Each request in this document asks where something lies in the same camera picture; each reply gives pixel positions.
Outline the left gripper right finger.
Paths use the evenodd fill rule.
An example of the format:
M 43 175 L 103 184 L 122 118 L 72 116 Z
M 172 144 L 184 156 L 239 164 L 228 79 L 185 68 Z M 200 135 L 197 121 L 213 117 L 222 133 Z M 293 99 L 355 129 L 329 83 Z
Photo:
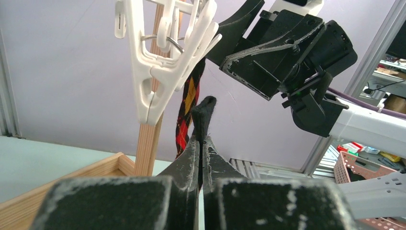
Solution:
M 207 230 L 231 229 L 238 192 L 233 191 L 247 177 L 235 169 L 216 149 L 211 137 L 206 136 L 202 149 L 204 223 Z

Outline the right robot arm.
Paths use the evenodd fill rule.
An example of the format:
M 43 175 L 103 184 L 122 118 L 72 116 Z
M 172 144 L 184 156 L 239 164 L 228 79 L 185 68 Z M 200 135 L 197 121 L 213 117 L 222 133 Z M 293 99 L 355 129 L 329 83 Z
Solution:
M 343 28 L 318 17 L 321 0 L 248 0 L 219 24 L 207 58 L 266 100 L 280 93 L 303 131 L 352 140 L 404 158 L 406 116 L 330 88 L 357 61 Z

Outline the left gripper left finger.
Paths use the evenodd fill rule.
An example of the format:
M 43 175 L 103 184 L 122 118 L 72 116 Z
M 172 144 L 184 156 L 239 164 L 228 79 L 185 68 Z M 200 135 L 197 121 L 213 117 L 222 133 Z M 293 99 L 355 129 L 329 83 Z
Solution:
M 183 153 L 158 178 L 164 188 L 157 226 L 195 230 L 198 225 L 200 143 L 191 137 Z

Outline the red black argyle sock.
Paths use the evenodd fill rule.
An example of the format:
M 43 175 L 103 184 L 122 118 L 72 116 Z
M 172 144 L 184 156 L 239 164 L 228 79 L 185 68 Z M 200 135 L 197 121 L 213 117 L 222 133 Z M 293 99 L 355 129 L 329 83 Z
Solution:
M 200 80 L 203 75 L 206 58 L 200 60 L 184 83 L 182 101 L 180 104 L 176 130 L 175 144 L 178 158 L 186 148 L 189 141 L 188 129 L 192 123 L 191 109 L 197 105 L 200 94 Z

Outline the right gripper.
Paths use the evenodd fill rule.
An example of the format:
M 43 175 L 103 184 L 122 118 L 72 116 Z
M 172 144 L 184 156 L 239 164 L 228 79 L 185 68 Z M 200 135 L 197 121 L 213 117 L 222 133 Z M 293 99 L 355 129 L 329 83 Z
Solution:
M 238 45 L 264 4 L 264 0 L 247 0 L 219 23 L 217 34 L 222 38 L 205 57 L 266 100 L 278 92 L 291 94 L 326 73 L 331 82 L 356 62 L 351 40 L 336 21 L 326 23 L 288 10 L 262 11 Z

